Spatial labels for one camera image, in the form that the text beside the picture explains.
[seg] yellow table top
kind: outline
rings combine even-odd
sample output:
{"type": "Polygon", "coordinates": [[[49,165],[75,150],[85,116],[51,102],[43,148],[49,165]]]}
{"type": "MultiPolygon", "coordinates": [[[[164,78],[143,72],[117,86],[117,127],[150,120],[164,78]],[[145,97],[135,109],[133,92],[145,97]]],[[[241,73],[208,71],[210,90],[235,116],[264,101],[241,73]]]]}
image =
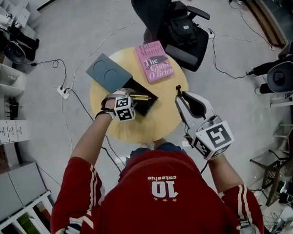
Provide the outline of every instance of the yellow table top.
{"type": "MultiPolygon", "coordinates": [[[[120,122],[115,118],[107,133],[131,143],[149,143],[170,134],[181,122],[175,103],[176,86],[181,85],[182,90],[188,90],[188,83],[180,66],[171,57],[168,57],[174,74],[149,83],[134,47],[117,51],[109,58],[131,73],[133,79],[155,94],[158,100],[145,117],[137,113],[134,120],[120,122]]],[[[107,94],[108,91],[105,88],[96,81],[92,81],[90,103],[94,115],[100,111],[101,101],[107,94]]]]}

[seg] gray floor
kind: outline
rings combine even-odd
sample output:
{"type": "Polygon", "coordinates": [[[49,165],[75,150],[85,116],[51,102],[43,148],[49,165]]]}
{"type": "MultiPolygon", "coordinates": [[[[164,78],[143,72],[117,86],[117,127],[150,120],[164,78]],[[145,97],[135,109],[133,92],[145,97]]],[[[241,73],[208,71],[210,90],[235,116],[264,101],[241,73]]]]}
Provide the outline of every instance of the gray floor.
{"type": "MultiPolygon", "coordinates": [[[[209,21],[196,19],[205,29],[210,27],[219,34],[263,41],[245,25],[239,12],[231,9],[226,0],[181,1],[210,13],[209,21]]],[[[246,6],[240,8],[250,26],[263,34],[246,6]]],[[[132,9],[130,0],[57,0],[41,13],[36,28],[37,37],[41,40],[36,61],[63,59],[67,66],[66,87],[70,86],[74,71],[81,61],[110,33],[136,23],[111,36],[78,70],[74,89],[91,112],[91,78],[85,73],[86,69],[100,53],[109,56],[120,49],[142,44],[144,24],[132,9]]],[[[275,60],[280,51],[271,51],[267,44],[238,41],[225,36],[216,36],[214,43],[217,67],[233,76],[243,76],[251,66],[275,60]]],[[[61,85],[64,79],[61,64],[57,69],[53,69],[51,64],[45,64],[27,71],[27,87],[21,97],[21,104],[36,101],[49,88],[61,85]]],[[[289,118],[290,108],[270,109],[268,104],[271,96],[254,93],[255,87],[263,82],[262,77],[232,79],[216,71],[211,40],[199,70],[195,73],[185,70],[185,74],[189,89],[207,98],[221,118],[228,121],[235,137],[235,142],[226,152],[228,160],[245,183],[252,185],[262,172],[249,159],[274,145],[272,134],[284,117],[289,118]]],[[[74,95],[63,102],[63,110],[75,146],[91,120],[74,95]]],[[[37,103],[24,106],[21,116],[29,120],[30,129],[30,141],[20,144],[22,156],[25,160],[36,161],[61,183],[72,149],[56,89],[52,89],[37,103]]],[[[167,140],[181,145],[183,133],[184,126],[180,124],[167,140]]],[[[110,139],[120,156],[126,156],[138,147],[112,137],[110,139]]],[[[200,169],[205,165],[197,151],[189,147],[185,150],[200,169]]],[[[117,183],[119,174],[104,151],[100,153],[96,167],[106,192],[110,191],[117,183]]],[[[60,187],[45,172],[41,171],[41,175],[47,188],[52,191],[53,199],[56,199],[60,187]]],[[[203,177],[214,188],[208,168],[203,177]]]]}

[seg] pink book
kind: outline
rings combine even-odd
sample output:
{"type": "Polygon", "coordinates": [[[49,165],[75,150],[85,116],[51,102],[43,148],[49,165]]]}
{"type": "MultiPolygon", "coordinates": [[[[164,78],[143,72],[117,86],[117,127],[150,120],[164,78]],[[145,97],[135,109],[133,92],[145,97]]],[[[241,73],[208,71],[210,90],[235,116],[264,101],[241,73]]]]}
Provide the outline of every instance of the pink book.
{"type": "Polygon", "coordinates": [[[159,41],[136,47],[136,53],[149,83],[171,76],[174,73],[159,41]]]}

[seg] white cube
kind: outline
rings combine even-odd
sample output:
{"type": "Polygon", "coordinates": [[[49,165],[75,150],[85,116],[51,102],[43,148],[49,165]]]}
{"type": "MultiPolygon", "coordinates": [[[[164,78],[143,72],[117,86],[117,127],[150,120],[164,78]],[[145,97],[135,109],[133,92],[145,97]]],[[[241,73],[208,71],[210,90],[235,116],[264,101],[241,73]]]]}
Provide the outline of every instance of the white cube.
{"type": "Polygon", "coordinates": [[[195,133],[192,146],[209,160],[222,154],[234,142],[232,132],[226,121],[212,125],[195,133]]]}
{"type": "Polygon", "coordinates": [[[116,98],[114,110],[119,121],[132,120],[136,117],[131,97],[116,98]]]}

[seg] red jersey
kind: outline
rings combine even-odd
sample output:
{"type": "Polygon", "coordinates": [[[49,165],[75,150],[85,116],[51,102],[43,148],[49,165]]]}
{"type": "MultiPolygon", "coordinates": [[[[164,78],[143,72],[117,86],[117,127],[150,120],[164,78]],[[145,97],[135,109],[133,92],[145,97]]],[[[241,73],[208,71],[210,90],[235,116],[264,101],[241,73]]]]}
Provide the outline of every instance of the red jersey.
{"type": "Polygon", "coordinates": [[[254,194],[245,185],[218,195],[193,160],[151,151],[129,160],[104,196],[95,168],[73,157],[51,216],[52,234],[264,233],[254,194]]]}

